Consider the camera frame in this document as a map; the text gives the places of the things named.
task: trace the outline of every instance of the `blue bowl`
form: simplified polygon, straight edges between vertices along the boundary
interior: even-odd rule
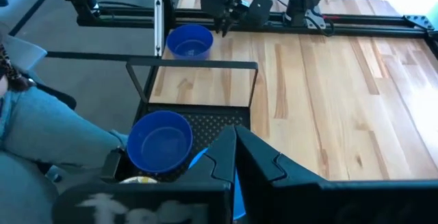
[[[128,137],[129,159],[149,173],[165,173],[179,166],[192,148],[192,128],[184,117],[171,111],[143,116]]]
[[[207,152],[208,148],[203,149],[199,152],[193,160],[190,162],[189,168],[196,164],[196,162]],[[237,174],[237,169],[235,171],[235,182],[234,182],[234,210],[233,210],[233,220],[237,220],[246,214],[244,198],[242,196],[242,191],[240,190],[239,175]]]
[[[167,37],[166,46],[177,60],[206,60],[213,45],[211,32],[200,25],[183,25]]]

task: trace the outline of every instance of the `wood grain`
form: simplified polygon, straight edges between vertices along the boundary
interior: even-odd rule
[[[322,0],[320,7],[397,15],[380,0]],[[272,11],[284,9],[274,0]],[[230,32],[214,34],[210,60],[258,62],[251,129],[322,177],[438,177],[438,62],[423,40]],[[250,77],[160,68],[151,101],[246,105]]]

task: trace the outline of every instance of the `denim leg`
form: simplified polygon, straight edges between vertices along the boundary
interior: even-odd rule
[[[33,162],[0,151],[0,224],[50,224],[56,187]]]
[[[67,170],[99,169],[112,149],[126,143],[127,136],[102,130],[37,88],[8,92],[6,105],[8,98],[3,148],[20,157]]]

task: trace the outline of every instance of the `black metal frame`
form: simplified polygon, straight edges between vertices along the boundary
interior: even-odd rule
[[[10,35],[15,36],[18,31],[26,24],[36,10],[45,0],[38,0],[26,15],[11,30]],[[185,24],[196,23],[213,29],[212,18],[194,9],[175,9],[172,0],[163,0],[164,5],[164,41],[170,30]],[[78,14],[77,23],[80,26],[93,27],[141,27],[153,28],[153,8],[120,8],[114,6],[100,5],[101,17],[98,19],[87,19],[85,16]],[[118,16],[140,16],[141,18],[117,18]],[[438,59],[437,32],[431,28],[418,26],[409,20],[409,16],[364,16],[364,15],[344,15],[344,14],[325,14],[335,23],[335,35],[337,36],[378,36],[378,37],[395,37],[395,38],[422,38],[430,47],[435,57]],[[280,12],[271,12],[269,21],[262,27],[246,27],[236,25],[231,28],[237,32],[271,32],[271,33],[291,33],[291,34],[319,34],[316,29],[307,27],[287,27],[283,23],[283,14]],[[77,53],[77,52],[56,52],[49,51],[47,57],[68,58],[81,60],[115,60],[130,62],[132,60],[151,60],[157,59],[154,55],[118,55],[105,53]],[[202,67],[202,62],[194,62],[192,67]],[[219,62],[217,64],[236,64],[236,62]],[[139,104],[136,120],[144,114],[141,112],[147,108],[151,96],[157,71],[160,65],[151,66],[147,77],[146,85],[142,91],[139,91],[142,101]],[[139,90],[140,84],[134,81],[136,88]]]
[[[246,69],[254,70],[255,74],[251,83],[250,96],[248,101],[248,108],[251,107],[253,102],[255,81],[259,74],[259,66],[256,62],[243,62],[243,61],[219,61],[219,60],[161,60],[155,57],[150,57],[145,60],[144,58],[132,58],[126,63],[126,69],[128,74],[140,95],[144,104],[149,104],[149,98],[143,92],[142,86],[138,81],[136,73],[132,66],[150,66],[150,67],[187,67],[187,68],[207,68],[207,69]]]

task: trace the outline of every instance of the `gray chair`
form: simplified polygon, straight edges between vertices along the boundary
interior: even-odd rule
[[[42,80],[37,76],[37,74],[32,71],[33,67],[37,63],[39,63],[41,59],[46,57],[47,51],[37,45],[26,42],[19,38],[15,38],[13,36],[7,36],[6,38],[4,38],[3,45],[5,46],[6,51],[9,54],[12,64],[25,77],[33,79],[36,82],[37,88],[47,92],[50,95],[53,95],[54,97],[57,97],[72,110],[76,108],[76,100],[73,97],[45,86]],[[43,175],[46,175],[52,167],[52,164],[49,163],[36,162],[36,164]],[[52,180],[59,181],[61,180],[61,178],[55,177]]]

